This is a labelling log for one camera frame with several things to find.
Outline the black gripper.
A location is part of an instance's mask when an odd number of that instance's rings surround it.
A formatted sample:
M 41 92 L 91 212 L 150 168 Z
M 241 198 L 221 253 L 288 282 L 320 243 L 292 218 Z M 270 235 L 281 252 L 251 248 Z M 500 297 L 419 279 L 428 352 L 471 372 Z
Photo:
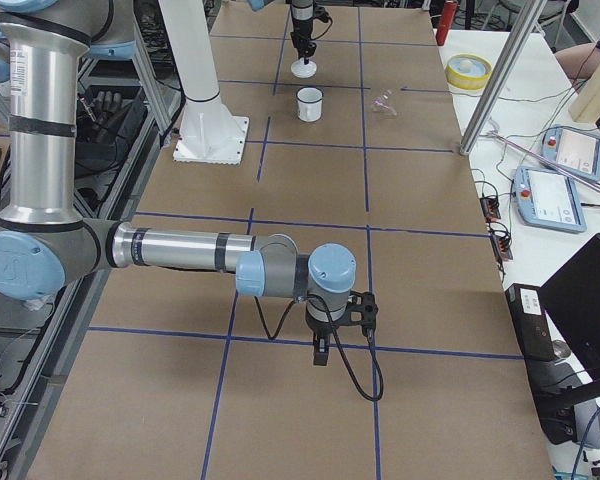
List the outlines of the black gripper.
M 293 31 L 291 33 L 291 40 L 294 48 L 298 52 L 302 52 L 301 58 L 304 64 L 308 65 L 310 63 L 311 57 L 315 53 L 316 44 L 309 36 L 303 35 L 297 31 Z
M 313 331 L 313 365 L 326 366 L 329 359 L 329 344 L 334 331 L 334 325 L 329 321 L 312 320 L 311 330 Z

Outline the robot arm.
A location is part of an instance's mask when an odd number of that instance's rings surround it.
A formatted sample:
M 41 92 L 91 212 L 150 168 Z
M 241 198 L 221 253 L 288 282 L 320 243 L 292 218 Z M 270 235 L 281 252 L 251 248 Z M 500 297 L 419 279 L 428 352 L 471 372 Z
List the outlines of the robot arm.
M 316 50 L 316 43 L 312 38 L 313 24 L 322 13 L 322 7 L 312 0 L 291 0 L 290 12 L 293 30 L 291 40 L 298 53 L 298 59 L 304 65 L 311 65 Z
M 356 261 L 329 243 L 303 255 L 285 235 L 161 231 L 89 219 L 73 205 L 77 74 L 96 45 L 134 33 L 128 1 L 0 1 L 10 44 L 11 195 L 0 212 L 0 292 L 33 300 L 129 265 L 231 273 L 254 298 L 304 303 L 313 361 L 327 362 L 361 297 Z

